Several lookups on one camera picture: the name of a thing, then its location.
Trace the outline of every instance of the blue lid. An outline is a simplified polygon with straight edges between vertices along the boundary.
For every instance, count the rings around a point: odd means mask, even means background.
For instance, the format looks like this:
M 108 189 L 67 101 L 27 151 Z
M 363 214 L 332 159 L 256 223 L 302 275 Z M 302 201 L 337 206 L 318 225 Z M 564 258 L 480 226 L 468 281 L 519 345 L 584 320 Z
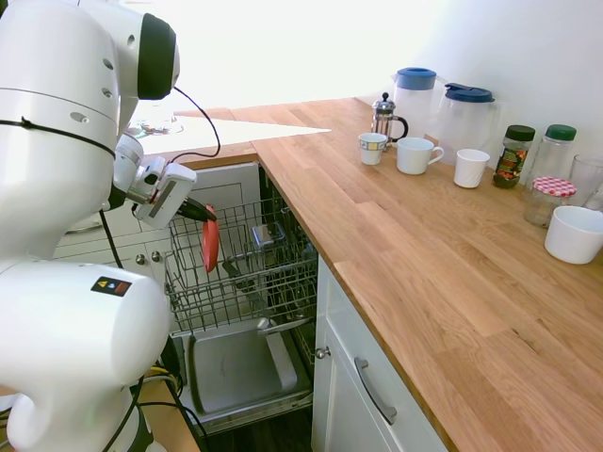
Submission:
M 483 88 L 466 87 L 458 83 L 448 83 L 446 85 L 446 97 L 453 101 L 471 102 L 474 104 L 483 104 L 493 102 L 492 91 Z
M 433 89 L 435 72 L 425 68 L 404 68 L 398 71 L 396 86 L 412 91 Z

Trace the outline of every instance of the white mug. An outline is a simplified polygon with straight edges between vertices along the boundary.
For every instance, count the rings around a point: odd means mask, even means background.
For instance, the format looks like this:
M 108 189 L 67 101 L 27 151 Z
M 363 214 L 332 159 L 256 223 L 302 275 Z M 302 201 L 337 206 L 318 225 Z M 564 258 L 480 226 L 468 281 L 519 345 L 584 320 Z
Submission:
M 569 264 L 588 264 L 603 247 L 603 212 L 563 205 L 553 212 L 545 248 Z
M 372 132 L 358 137 L 360 141 L 360 159 L 365 165 L 377 165 L 381 162 L 381 153 L 387 144 L 387 136 Z
M 398 170 L 405 174 L 423 174 L 429 165 L 444 156 L 444 150 L 425 138 L 401 138 L 398 140 Z M 432 152 L 440 154 L 432 158 Z
M 456 153 L 454 183 L 463 188 L 475 188 L 481 182 L 490 155 L 477 149 L 461 149 Z

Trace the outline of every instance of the dishwasher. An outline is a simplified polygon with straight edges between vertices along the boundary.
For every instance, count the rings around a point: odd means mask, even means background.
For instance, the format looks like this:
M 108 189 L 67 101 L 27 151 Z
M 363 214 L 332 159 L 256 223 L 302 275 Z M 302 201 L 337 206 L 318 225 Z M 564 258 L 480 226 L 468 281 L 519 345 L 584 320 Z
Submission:
M 312 404 L 318 252 L 274 185 L 261 201 L 216 211 L 218 264 L 202 223 L 170 224 L 166 294 L 185 387 L 208 434 Z

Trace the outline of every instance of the wall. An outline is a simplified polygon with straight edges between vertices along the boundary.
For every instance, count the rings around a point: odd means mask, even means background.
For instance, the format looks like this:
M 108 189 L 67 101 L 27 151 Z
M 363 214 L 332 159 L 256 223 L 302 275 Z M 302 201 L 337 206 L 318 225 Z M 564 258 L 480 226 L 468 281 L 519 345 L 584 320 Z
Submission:
M 155 0 L 130 8 L 178 35 L 179 86 L 203 106 L 350 97 L 377 88 L 410 55 L 444 0 Z M 403 26 L 396 16 L 413 17 Z M 170 102 L 188 106 L 178 94 Z
M 531 125 L 536 139 L 566 123 L 578 129 L 576 152 L 603 156 L 601 0 L 448 0 L 439 8 L 413 52 L 399 53 L 400 67 L 493 91 L 504 106 L 501 138 L 511 123 Z

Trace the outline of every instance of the wooden floor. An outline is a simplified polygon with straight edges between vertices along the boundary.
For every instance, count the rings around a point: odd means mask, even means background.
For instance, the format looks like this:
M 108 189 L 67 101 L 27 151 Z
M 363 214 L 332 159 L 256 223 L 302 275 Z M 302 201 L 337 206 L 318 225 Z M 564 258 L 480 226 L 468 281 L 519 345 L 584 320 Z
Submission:
M 311 414 L 311 408 L 298 410 L 212 435 L 209 437 L 211 452 L 311 452 Z

